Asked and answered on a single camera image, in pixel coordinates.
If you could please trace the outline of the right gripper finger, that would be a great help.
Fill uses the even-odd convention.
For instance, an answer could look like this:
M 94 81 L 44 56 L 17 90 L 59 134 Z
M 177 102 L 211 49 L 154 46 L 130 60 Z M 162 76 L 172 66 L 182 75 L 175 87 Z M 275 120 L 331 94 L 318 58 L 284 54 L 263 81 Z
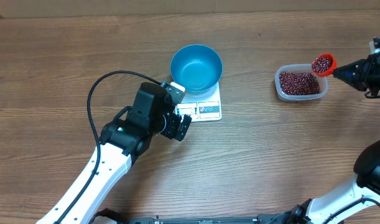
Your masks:
M 358 91 L 365 91 L 366 86 L 359 80 L 359 76 L 354 72 L 333 72 L 333 76 Z
M 335 68 L 333 70 L 333 73 L 361 73 L 366 64 L 368 64 L 368 61 L 366 59 L 360 59 L 347 65 Z

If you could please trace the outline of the orange measuring scoop blue handle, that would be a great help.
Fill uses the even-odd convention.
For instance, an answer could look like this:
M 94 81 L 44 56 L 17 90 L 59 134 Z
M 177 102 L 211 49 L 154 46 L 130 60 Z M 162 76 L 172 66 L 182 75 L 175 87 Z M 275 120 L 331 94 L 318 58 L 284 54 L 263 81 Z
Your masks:
M 333 76 L 333 70 L 334 70 L 335 68 L 339 67 L 339 66 L 337 65 L 337 61 L 336 61 L 336 59 L 334 58 L 334 56 L 332 56 L 332 54 L 328 54 L 328 53 L 321 54 L 321 55 L 319 55 L 318 57 L 322 57 L 322 56 L 330 57 L 330 58 L 333 60 L 333 64 L 332 64 L 332 66 L 330 67 L 330 69 L 329 69 L 328 71 L 326 71 L 326 72 L 324 72 L 324 73 L 315 73 L 313 70 L 312 70 L 312 72 L 313 72 L 316 76 L 318 76 L 318 77 L 327 77 L 327 76 L 330 76 L 330 75 Z

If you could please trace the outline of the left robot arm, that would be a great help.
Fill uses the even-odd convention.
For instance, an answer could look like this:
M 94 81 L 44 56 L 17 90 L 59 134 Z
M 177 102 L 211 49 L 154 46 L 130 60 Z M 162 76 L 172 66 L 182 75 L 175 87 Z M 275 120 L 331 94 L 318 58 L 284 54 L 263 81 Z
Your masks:
M 192 119 L 174 109 L 185 94 L 174 82 L 142 83 L 133 105 L 104 126 L 85 168 L 39 223 L 91 223 L 109 191 L 148 150 L 155 135 L 183 140 Z

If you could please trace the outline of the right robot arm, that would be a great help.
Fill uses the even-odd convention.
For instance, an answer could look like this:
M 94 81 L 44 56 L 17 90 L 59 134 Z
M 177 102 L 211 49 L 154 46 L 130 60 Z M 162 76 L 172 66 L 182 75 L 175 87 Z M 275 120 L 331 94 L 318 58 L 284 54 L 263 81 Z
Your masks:
M 330 68 L 313 72 L 320 77 L 333 75 L 365 92 L 366 98 L 380 98 L 380 51 L 342 67 L 337 67 L 332 60 Z M 268 223 L 341 223 L 365 208 L 380 207 L 380 140 L 359 155 L 353 170 L 352 178 L 330 193 L 296 205 Z

